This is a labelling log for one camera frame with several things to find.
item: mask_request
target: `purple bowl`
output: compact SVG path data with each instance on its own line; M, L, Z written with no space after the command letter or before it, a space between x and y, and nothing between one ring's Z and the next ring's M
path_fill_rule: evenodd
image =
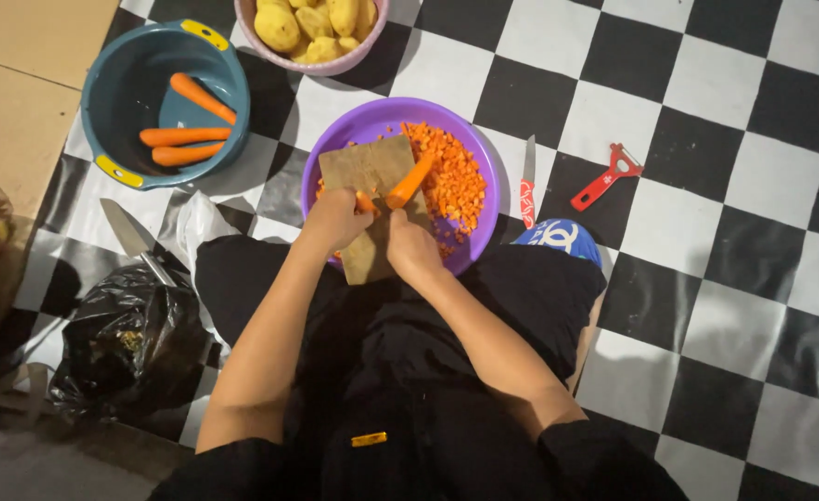
M376 21L376 26L372 28L370 35L366 37L366 40L363 40L363 43L356 49L336 60L328 63L314 64L296 63L291 59L283 57L279 52L270 49L270 47L261 41L255 32L255 15L258 13L256 0L233 0L233 7L237 12L237 24L239 28L242 28L248 43L252 45L252 48L255 49L261 57L287 70L300 71L307 75L314 75L315 77L331 77L357 66L357 64L366 57L366 54L370 53L372 44L374 44L378 36L382 34L385 22L388 19L389 0L372 1L376 4L376 8L378 8L378 20Z
M477 229L462 244L458 244L452 236L448 239L441 238L443 242L456 248L443 261L443 265L453 275L458 275L481 256L483 249L490 242L490 237L493 236L496 217L499 214L499 174L493 161L493 153L487 149L481 136L465 119L439 104L413 97L390 97L362 104L342 115L317 140L307 164L304 165L301 186L302 215L307 218L307 212L317 200L317 183L320 180L320 163L317 162L317 157L320 154L345 148L348 141L373 142L378 140L378 135L388 137L400 134L401 122L413 124L427 122L432 127L452 133L474 154L474 159L480 166L481 176L487 182L487 187L483 190L484 204L481 216L477 220ZM457 221L437 218L435 225L441 230L452 231L450 228L455 229ZM329 262L340 265L334 258Z

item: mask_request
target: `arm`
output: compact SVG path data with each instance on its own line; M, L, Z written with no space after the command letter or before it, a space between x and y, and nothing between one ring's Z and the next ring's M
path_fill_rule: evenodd
M326 260L372 223L355 216L354 190L326 192L314 204L277 278L243 329L203 416L197 454L242 438L282 443L308 307Z
M551 424L586 419L536 351L443 267L435 239L408 222L403 211L394 211L391 217L388 260L441 314L478 377L504 400L532 438Z

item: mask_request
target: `yellow handle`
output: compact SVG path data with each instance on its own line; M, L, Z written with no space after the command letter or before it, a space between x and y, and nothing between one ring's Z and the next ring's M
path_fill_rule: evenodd
M106 172L107 175L125 186L130 186L132 188L140 188L143 186L143 177L115 165L115 162L110 160L107 155L97 157L97 159L94 160L94 163L96 163L97 167L100 167L102 171Z
M226 51L227 47L230 46L230 42L228 42L227 39L221 35L218 35L217 31L205 26L201 22L196 22L192 19L185 19L181 23L181 28L183 28L183 30L187 33L193 33L193 35L196 35L201 39L205 39L209 44L217 47L219 51Z

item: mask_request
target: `hand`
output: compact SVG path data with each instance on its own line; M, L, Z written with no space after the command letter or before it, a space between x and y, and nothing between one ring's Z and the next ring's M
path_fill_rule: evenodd
M325 253L326 258L344 249L372 224L371 212L354 215L356 203L354 188L326 190L308 212L295 243Z
M403 209L391 213L388 261L397 275L416 290L446 271L435 237L422 226L409 222Z

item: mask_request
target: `knife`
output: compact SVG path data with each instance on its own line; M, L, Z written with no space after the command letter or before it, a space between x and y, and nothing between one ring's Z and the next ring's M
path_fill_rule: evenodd
M159 282L169 286L177 287L171 276L166 272L165 268L159 264L152 254L149 253L149 246L141 238L141 234L137 233L137 228L128 219L126 211L122 210L122 206L115 203L115 200L102 198L101 207L103 207L104 214L107 215L107 222L113 228L115 238L122 244L122 249L125 250L128 257L140 256L144 263L147 263L153 275L159 279Z
M521 218L527 229L536 224L536 210L533 207L533 181L536 176L536 134L527 140L524 155L524 176L521 178Z

